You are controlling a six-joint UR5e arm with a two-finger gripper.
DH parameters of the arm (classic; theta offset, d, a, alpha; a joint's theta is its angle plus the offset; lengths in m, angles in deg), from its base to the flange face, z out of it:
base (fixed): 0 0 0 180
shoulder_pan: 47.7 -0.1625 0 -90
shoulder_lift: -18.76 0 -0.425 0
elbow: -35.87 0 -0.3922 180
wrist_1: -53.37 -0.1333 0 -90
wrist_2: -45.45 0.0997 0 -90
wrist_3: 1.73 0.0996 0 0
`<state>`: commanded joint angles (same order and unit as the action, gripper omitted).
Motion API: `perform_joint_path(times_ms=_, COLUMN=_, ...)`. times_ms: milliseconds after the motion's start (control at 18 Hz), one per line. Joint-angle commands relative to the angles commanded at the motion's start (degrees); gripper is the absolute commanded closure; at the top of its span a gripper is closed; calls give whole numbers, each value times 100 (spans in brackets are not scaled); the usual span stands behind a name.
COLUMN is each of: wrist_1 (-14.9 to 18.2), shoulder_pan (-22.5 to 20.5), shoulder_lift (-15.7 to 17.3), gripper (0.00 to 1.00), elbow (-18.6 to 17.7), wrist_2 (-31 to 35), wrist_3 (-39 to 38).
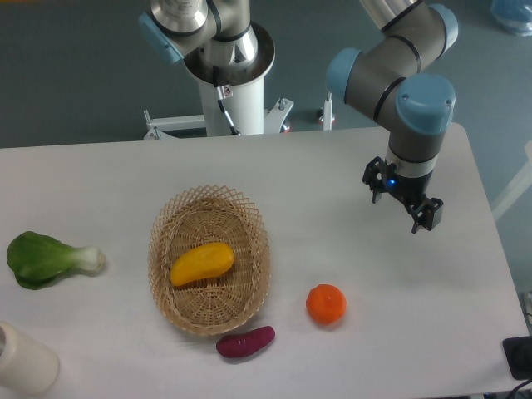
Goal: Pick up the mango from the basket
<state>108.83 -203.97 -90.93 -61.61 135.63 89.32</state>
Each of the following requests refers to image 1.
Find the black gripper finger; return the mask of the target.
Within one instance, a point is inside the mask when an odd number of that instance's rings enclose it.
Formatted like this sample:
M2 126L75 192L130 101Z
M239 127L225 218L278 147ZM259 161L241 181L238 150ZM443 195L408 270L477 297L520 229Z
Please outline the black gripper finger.
M406 210L413 219L411 232L416 234L420 229L432 231L440 222L443 214L444 202L425 195L418 205L408 205Z
M372 192L372 203L376 204L384 193L394 189L394 164L390 165L380 157L370 161L362 176L362 183Z

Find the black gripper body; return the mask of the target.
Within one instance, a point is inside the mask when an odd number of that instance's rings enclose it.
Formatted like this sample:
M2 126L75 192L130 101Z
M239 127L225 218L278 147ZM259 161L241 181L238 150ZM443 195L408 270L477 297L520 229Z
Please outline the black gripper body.
M387 176L384 185L396 200L406 207L418 208L426 198L426 188L429 185L432 173L416 178L407 178L397 174Z

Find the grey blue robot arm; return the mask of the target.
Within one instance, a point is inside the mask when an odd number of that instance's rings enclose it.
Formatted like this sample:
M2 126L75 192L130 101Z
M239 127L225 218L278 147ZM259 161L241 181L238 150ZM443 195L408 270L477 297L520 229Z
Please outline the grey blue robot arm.
M341 50L326 71L328 95L372 119L389 134L387 153L367 164L362 180L379 200L402 203L414 229L434 229L443 203L426 195L455 90L426 73L456 41L455 15L423 1L366 1L383 33L368 52ZM138 20L151 47L168 63L183 62L199 84L206 131L217 135L280 132L264 107L264 77L275 47L253 22L247 1L154 1Z

